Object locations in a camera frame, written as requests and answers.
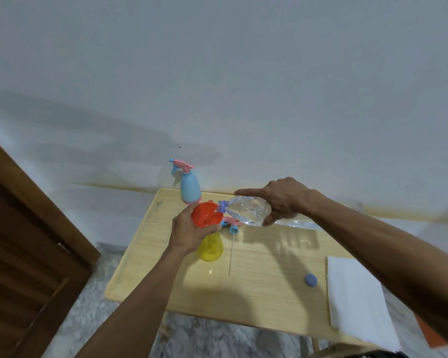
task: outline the red funnel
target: red funnel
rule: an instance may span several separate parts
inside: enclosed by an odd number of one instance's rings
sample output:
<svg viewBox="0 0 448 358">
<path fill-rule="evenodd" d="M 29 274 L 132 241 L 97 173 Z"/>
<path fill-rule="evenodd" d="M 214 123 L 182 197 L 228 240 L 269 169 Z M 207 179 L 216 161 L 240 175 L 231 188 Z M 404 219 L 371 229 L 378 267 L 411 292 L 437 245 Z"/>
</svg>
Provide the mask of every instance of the red funnel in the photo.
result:
<svg viewBox="0 0 448 358">
<path fill-rule="evenodd" d="M 224 214 L 216 212 L 217 204 L 212 201 L 200 203 L 192 212 L 192 222 L 197 227 L 206 227 L 221 223 Z"/>
</svg>

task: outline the left hand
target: left hand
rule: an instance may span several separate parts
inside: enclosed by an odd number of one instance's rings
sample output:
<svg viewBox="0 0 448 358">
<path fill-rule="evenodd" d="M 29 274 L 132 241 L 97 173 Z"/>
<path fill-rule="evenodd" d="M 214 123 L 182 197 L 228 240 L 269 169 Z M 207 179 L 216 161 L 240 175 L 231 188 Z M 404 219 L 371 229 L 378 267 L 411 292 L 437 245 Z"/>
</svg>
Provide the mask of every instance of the left hand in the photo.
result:
<svg viewBox="0 0 448 358">
<path fill-rule="evenodd" d="M 192 222 L 191 214 L 198 204 L 196 202 L 187 206 L 178 216 L 172 219 L 172 232 L 168 247 L 179 250 L 184 256 L 196 251 L 207 235 L 211 235 L 222 228 L 221 225 L 196 227 Z"/>
</svg>

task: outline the wooden door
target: wooden door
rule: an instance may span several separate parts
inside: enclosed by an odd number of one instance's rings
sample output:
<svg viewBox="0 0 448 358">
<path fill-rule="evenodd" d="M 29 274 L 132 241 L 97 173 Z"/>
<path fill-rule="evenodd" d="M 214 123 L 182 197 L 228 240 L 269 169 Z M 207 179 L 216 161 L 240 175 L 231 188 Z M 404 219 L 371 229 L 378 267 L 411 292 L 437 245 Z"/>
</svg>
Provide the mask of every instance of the wooden door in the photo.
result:
<svg viewBox="0 0 448 358">
<path fill-rule="evenodd" d="M 39 358 L 99 252 L 2 149 L 0 160 L 0 358 Z"/>
</svg>

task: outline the table top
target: table top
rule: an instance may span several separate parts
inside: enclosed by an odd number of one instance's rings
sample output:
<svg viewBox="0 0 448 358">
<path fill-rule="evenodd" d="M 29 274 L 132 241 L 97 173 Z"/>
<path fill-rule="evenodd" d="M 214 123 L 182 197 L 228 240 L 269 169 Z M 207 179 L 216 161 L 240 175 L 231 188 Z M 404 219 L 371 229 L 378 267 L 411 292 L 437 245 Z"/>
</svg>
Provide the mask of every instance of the table top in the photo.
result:
<svg viewBox="0 0 448 358">
<path fill-rule="evenodd" d="M 202 201 L 230 195 L 203 192 Z M 172 219 L 185 204 L 179 190 L 162 188 L 149 207 L 105 292 L 122 302 L 154 267 L 168 245 Z M 222 256 L 212 262 L 189 254 L 181 265 L 168 311 L 241 325 L 372 346 L 330 325 L 326 256 L 352 257 L 323 231 L 273 225 L 221 230 Z M 316 287 L 304 282 L 318 278 Z"/>
</svg>

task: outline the marble floor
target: marble floor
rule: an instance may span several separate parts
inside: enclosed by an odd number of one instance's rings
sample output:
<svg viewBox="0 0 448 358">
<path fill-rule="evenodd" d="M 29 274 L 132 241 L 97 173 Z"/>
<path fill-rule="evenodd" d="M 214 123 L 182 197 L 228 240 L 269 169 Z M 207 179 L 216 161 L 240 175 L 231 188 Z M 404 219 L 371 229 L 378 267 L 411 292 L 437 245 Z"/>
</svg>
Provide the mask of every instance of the marble floor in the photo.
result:
<svg viewBox="0 0 448 358">
<path fill-rule="evenodd" d="M 88 284 L 61 325 L 42 358 L 72 358 L 83 344 L 116 309 L 117 303 L 103 295 L 118 266 L 122 253 L 100 247 L 101 258 Z M 413 313 L 391 293 L 385 291 L 388 310 L 402 350 L 410 358 L 448 358 L 448 348 L 430 349 Z M 293 358 L 312 351 L 310 339 L 292 334 L 168 314 L 172 337 L 164 342 L 158 335 L 152 358 Z M 328 342 L 321 341 L 321 348 Z"/>
</svg>

